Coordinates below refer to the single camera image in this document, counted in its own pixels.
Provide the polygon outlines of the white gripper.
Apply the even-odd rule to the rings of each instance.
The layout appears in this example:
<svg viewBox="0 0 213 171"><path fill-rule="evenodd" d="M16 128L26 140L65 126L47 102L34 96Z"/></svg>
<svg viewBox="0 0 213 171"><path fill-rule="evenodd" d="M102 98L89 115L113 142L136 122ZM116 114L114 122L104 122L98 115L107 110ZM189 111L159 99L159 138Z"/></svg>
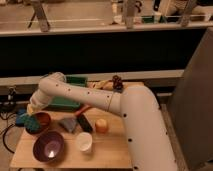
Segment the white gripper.
<svg viewBox="0 0 213 171"><path fill-rule="evenodd" d="M52 102L52 99L52 96L46 95L41 90L36 90L30 97L29 103L27 105L27 113L32 115L41 111Z"/></svg>

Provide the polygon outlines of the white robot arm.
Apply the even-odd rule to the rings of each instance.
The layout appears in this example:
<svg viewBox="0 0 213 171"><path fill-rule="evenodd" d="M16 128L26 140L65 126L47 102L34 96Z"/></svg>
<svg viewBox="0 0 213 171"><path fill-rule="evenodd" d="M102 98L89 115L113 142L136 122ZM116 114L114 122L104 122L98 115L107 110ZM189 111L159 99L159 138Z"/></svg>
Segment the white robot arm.
<svg viewBox="0 0 213 171"><path fill-rule="evenodd" d="M54 97L74 100L122 117L135 171L178 171L159 103L147 86L130 85L118 93L70 85L63 73L56 72L40 79L30 105L34 111L42 110Z"/></svg>

